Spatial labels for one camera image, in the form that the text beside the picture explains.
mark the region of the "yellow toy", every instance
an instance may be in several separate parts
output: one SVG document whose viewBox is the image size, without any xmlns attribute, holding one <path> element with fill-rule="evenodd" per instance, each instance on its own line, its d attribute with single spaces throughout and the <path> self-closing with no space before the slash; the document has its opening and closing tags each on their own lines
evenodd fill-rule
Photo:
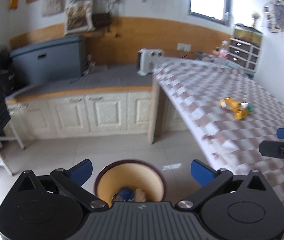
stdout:
<svg viewBox="0 0 284 240">
<path fill-rule="evenodd" d="M 241 120 L 249 115 L 252 111 L 252 108 L 248 103 L 239 103 L 235 101 L 234 98 L 224 98 L 220 101 L 220 106 L 222 108 L 226 108 L 231 110 L 234 113 L 234 117 L 236 120 Z"/>
</svg>

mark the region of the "wall socket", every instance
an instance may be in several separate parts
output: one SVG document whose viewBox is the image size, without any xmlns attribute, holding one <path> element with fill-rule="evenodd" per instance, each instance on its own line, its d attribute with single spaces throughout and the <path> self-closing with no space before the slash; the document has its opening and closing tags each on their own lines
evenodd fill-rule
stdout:
<svg viewBox="0 0 284 240">
<path fill-rule="evenodd" d="M 191 49 L 192 49 L 191 44 L 178 43 L 177 46 L 176 46 L 176 50 L 178 50 L 178 51 L 190 52 Z"/>
</svg>

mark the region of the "checkered tablecloth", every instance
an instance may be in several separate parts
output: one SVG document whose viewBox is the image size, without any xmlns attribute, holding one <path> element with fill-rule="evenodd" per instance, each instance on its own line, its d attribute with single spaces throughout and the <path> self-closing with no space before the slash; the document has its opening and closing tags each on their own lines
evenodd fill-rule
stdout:
<svg viewBox="0 0 284 240">
<path fill-rule="evenodd" d="M 205 131 L 203 139 L 214 149 L 210 158 L 234 174 L 260 170 L 284 205 L 284 160 L 263 157 L 258 150 L 263 140 L 279 140 L 276 131 L 284 128 L 284 105 L 240 69 L 171 62 L 154 74 L 184 121 Z M 219 106 L 228 97 L 249 103 L 253 112 L 235 120 Z"/>
</svg>

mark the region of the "wooden countertop edge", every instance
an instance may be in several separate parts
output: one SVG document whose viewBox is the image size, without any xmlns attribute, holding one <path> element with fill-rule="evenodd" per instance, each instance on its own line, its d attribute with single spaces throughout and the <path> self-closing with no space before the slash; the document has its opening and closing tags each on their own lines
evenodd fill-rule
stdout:
<svg viewBox="0 0 284 240">
<path fill-rule="evenodd" d="M 57 91 L 57 92 L 40 94 L 40 95 L 8 99 L 6 100 L 6 104 L 11 105 L 11 104 L 21 103 L 21 102 L 26 102 L 26 101 L 32 101 L 32 100 L 66 97 L 66 96 L 74 96 L 74 95 L 90 94 L 90 93 L 112 93 L 112 92 L 123 92 L 123 91 L 133 92 L 133 91 L 151 91 L 151 90 L 152 90 L 152 86 L 84 88 L 84 89 Z"/>
</svg>

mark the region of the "window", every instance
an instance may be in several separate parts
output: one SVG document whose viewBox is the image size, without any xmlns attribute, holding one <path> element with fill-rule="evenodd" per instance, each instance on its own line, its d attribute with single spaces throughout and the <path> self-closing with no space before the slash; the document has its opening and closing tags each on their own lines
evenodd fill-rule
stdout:
<svg viewBox="0 0 284 240">
<path fill-rule="evenodd" d="M 230 0 L 191 0 L 190 14 L 229 25 Z"/>
</svg>

